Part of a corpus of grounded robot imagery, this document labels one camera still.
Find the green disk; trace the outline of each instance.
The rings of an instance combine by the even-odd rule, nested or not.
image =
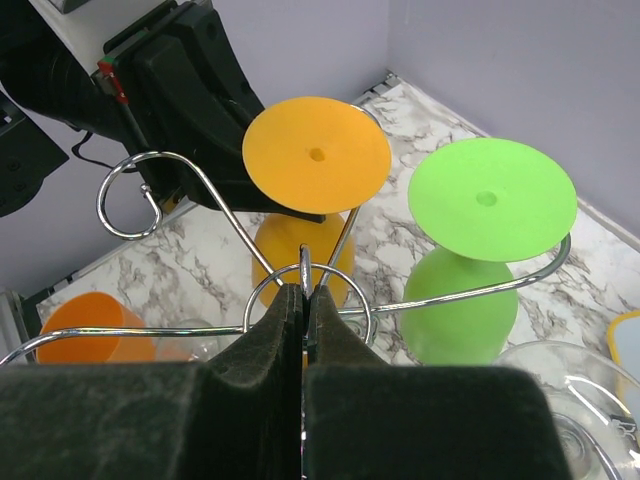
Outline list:
[[[569,233],[578,200],[569,176],[544,153],[511,140],[473,138],[437,150],[416,168],[409,208],[446,249],[517,262]]]

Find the orange cup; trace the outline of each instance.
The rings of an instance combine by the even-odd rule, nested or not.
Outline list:
[[[58,308],[45,322],[40,333],[75,327],[144,326],[140,317],[112,296],[90,292]],[[36,358],[38,363],[152,362],[155,347],[149,337],[65,338],[39,347]]]

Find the clear glass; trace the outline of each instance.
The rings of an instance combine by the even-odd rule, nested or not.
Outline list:
[[[174,328],[211,328],[211,324],[199,319],[183,320]],[[156,346],[158,362],[206,362],[222,349],[220,337],[162,337]]]
[[[576,480],[640,479],[640,384],[610,360],[562,342],[526,343],[496,365],[533,375]]]

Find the metal wire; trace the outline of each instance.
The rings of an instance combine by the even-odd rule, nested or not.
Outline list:
[[[340,255],[342,254],[342,250],[344,250],[344,246],[347,244],[347,240],[349,239],[349,235],[351,235],[351,230],[353,230],[353,226],[356,223],[356,219],[358,218],[358,213],[360,213],[360,207],[354,208],[349,212],[349,217],[347,217],[347,221],[342,228],[342,232],[338,237],[338,242],[331,253],[331,257],[329,258],[329,266],[335,267]],[[320,285],[326,285],[329,281],[329,272],[322,272],[322,277],[320,277]]]
[[[307,245],[300,245],[300,287],[302,293],[309,300],[313,294],[313,282],[311,280],[311,253]]]
[[[222,335],[239,335],[242,327],[211,328],[110,328],[110,327],[77,327],[54,330],[23,343],[9,355],[0,360],[0,367],[34,351],[47,343],[75,337],[211,337]]]
[[[242,329],[244,332],[249,331],[249,321],[251,319],[251,311],[253,310],[253,306],[255,305],[256,300],[258,299],[258,296],[260,295],[262,290],[264,290],[265,287],[269,284],[269,282],[271,282],[272,280],[271,277],[277,276],[277,275],[283,275],[287,272],[291,272],[298,268],[300,268],[299,264],[283,267],[273,272],[271,275],[265,278],[262,282],[260,282],[260,284],[258,284],[258,286],[251,293],[251,296],[247,301],[247,306],[245,307],[245,310],[244,310],[244,317],[242,319]],[[353,288],[353,290],[356,292],[356,294],[360,298],[360,302],[362,302],[362,307],[363,307],[362,313],[364,314],[365,319],[367,321],[367,326],[364,334],[364,342],[367,345],[371,345],[373,342],[373,318],[371,316],[371,307],[369,306],[369,301],[367,300],[367,297],[365,296],[360,286],[356,282],[354,282],[351,279],[351,277],[349,277],[346,273],[338,270],[337,268],[329,267],[328,265],[321,265],[319,263],[312,263],[311,268],[319,268],[320,270],[331,272],[332,274],[342,278],[345,282],[347,282],[351,286],[351,288]]]
[[[149,228],[136,233],[127,233],[127,232],[118,230],[109,221],[106,207],[105,207],[109,187],[111,187],[111,184],[116,179],[116,177],[122,171],[135,165],[136,163],[143,162],[145,160],[150,160],[152,158],[168,158],[171,160],[178,160],[184,163],[185,165],[187,165],[191,170],[193,170],[193,172],[198,176],[200,181],[204,184],[206,189],[209,191],[209,193],[211,194],[215,202],[218,204],[218,206],[220,207],[220,210],[222,211],[224,216],[227,218],[227,220],[229,221],[233,229],[236,231],[238,236],[242,239],[242,241],[244,242],[246,247],[249,249],[251,254],[256,258],[256,260],[258,260],[258,262],[260,262],[260,265],[262,266],[262,268],[264,268],[267,271],[267,273],[269,274],[273,273],[273,267],[271,266],[267,258],[262,254],[262,252],[258,249],[256,244],[253,242],[253,239],[251,238],[251,236],[243,228],[238,218],[231,211],[231,209],[229,208],[227,203],[224,201],[224,199],[222,198],[222,196],[220,195],[216,187],[213,185],[211,180],[209,180],[209,177],[207,177],[207,175],[202,171],[202,169],[198,167],[195,163],[193,163],[191,160],[173,152],[145,152],[145,153],[139,153],[137,155],[132,155],[131,157],[120,162],[113,170],[111,170],[111,172],[109,172],[109,174],[100,184],[100,188],[98,189],[98,199],[96,201],[96,210],[98,211],[98,218],[100,219],[100,222],[102,223],[104,228],[106,228],[107,231],[109,231],[109,233],[111,233],[112,235],[115,235],[118,238],[122,238],[123,240],[140,240],[142,238],[145,238],[151,235],[153,232],[155,232],[157,228],[160,226],[160,224],[162,223],[162,210],[160,209],[156,201],[153,199],[153,196],[151,194],[152,193],[151,188],[146,183],[142,184],[140,186],[140,189],[142,190],[142,194],[144,195],[144,198],[147,199],[147,202],[149,202],[149,204],[151,205],[151,208],[153,208],[153,211],[155,214],[153,223]],[[278,284],[278,286],[280,287],[284,285],[284,282],[280,280],[280,278],[278,277],[274,277],[273,281],[276,282],[276,284]]]
[[[468,298],[479,297],[482,295],[490,295],[492,293],[506,292],[507,290],[515,290],[518,288],[532,285],[540,280],[547,278],[553,272],[558,270],[565,262],[571,251],[571,235],[567,235],[560,243],[560,249],[554,257],[554,259],[546,266],[534,273],[530,273],[515,280],[509,282],[497,283],[495,285],[489,285],[486,287],[472,288],[471,290],[465,290],[463,292],[449,293],[446,295],[440,295],[433,298],[425,298],[424,300],[416,300],[414,302],[402,302],[402,303],[390,303],[388,305],[378,305],[371,308],[371,313],[374,314],[386,314],[401,312],[403,310],[412,310],[414,308],[431,307],[434,305],[441,305],[443,303],[455,302],[458,300],[465,300]],[[358,308],[345,308],[339,310],[340,315],[362,315],[364,311]]]

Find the marble countertop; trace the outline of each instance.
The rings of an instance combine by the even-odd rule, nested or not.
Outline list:
[[[393,150],[391,174],[362,207],[353,231],[354,278],[377,305],[401,300],[412,267],[433,248],[409,213],[406,192],[413,170],[437,148],[482,132],[405,82],[364,106],[380,121]],[[263,218],[238,217],[252,235]],[[583,211],[572,238],[571,255],[560,271],[519,290],[520,308],[508,345],[552,339],[608,355],[607,325],[640,307],[640,253]],[[510,267],[518,276],[550,259],[547,253]],[[93,290],[113,295],[150,326],[172,326],[188,318],[239,325],[252,290],[251,257],[220,212],[195,207],[84,271],[43,301],[39,314],[46,320],[59,305]],[[349,299],[348,304],[357,302]],[[263,312],[257,306],[252,321]],[[374,351],[393,364],[416,363],[397,331],[396,318],[379,320]],[[231,341],[220,337],[219,348]]]

